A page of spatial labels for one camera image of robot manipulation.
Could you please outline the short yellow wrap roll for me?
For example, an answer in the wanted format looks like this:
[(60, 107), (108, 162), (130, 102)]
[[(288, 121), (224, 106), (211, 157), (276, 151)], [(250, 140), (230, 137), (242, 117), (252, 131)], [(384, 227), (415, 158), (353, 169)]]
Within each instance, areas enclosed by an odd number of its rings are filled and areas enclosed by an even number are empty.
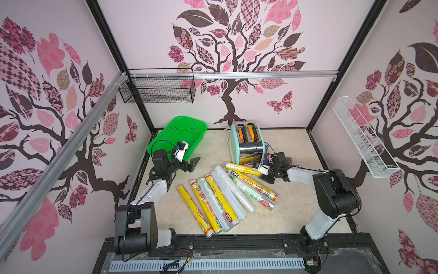
[(254, 169), (252, 167), (243, 166), (243, 165), (234, 164), (234, 163), (227, 163), (226, 168), (228, 170), (240, 172), (240, 173), (247, 174), (247, 175), (254, 175), (257, 177), (260, 177), (262, 175), (262, 172), (259, 172), (258, 170)]

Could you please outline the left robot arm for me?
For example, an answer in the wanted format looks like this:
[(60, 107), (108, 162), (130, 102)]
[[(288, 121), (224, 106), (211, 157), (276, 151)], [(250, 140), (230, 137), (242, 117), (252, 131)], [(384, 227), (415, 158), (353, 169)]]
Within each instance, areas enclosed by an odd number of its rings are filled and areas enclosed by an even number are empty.
[(155, 205), (170, 190), (173, 175), (178, 171), (193, 172), (199, 157), (189, 162), (183, 159), (185, 150), (157, 150), (152, 154), (154, 166), (149, 173), (148, 188), (133, 202), (116, 210), (114, 252), (124, 256), (155, 251), (175, 245), (174, 229), (159, 229)]

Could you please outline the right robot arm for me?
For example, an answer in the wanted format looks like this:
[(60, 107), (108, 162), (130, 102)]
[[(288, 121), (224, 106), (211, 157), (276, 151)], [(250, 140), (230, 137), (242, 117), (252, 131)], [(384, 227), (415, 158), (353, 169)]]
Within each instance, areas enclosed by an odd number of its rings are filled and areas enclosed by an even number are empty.
[(316, 250), (324, 242), (324, 237), (341, 218), (354, 210), (360, 210), (362, 202), (340, 169), (313, 170), (291, 165), (283, 152), (271, 156), (271, 162), (257, 168), (261, 179), (273, 184), (276, 179), (298, 182), (314, 187), (319, 210), (311, 222), (303, 226), (298, 245), (304, 253)]

